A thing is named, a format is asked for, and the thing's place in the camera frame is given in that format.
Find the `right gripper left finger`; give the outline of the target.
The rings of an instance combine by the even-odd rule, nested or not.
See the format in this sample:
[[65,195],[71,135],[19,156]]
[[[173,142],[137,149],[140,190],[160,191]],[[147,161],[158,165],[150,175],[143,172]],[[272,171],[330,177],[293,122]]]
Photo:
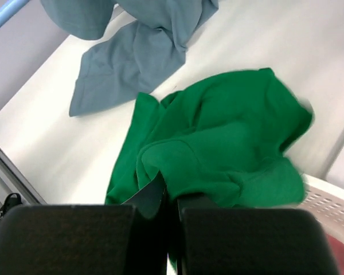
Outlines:
[[0,274],[165,274],[158,174],[120,205],[17,206],[0,223]]

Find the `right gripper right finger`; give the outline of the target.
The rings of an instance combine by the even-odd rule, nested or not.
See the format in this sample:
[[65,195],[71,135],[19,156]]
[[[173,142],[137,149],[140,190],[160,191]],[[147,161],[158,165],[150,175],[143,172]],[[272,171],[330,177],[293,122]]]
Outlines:
[[204,195],[177,199],[179,274],[339,274],[308,211],[222,208]]

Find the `green t shirt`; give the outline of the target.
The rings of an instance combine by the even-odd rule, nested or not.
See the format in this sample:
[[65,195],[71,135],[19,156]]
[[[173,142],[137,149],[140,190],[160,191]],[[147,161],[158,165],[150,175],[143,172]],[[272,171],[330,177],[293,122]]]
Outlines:
[[162,100],[141,93],[105,203],[125,202],[161,174],[171,199],[203,193],[221,207],[299,204],[304,181],[284,153],[312,116],[270,68],[218,74]]

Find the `white perforated plastic basket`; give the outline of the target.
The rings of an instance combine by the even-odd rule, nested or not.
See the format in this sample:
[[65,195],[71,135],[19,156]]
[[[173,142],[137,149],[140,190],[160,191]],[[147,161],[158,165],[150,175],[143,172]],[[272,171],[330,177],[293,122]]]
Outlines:
[[344,242],[344,189],[304,174],[307,195],[301,208],[315,215],[326,231]]

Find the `pink red t shirt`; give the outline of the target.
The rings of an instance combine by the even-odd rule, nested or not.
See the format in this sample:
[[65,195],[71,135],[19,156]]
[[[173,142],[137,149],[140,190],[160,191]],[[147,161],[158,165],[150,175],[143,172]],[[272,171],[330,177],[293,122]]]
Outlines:
[[326,237],[337,262],[339,272],[341,275],[344,275],[344,244],[331,235],[327,234]]

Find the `grey blue t shirt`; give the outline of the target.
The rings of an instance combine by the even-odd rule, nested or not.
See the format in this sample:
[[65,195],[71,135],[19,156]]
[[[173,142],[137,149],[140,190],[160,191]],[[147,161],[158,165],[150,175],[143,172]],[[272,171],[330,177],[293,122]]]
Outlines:
[[62,30],[97,44],[86,51],[69,107],[88,115],[150,93],[186,60],[187,43],[217,1],[42,1]]

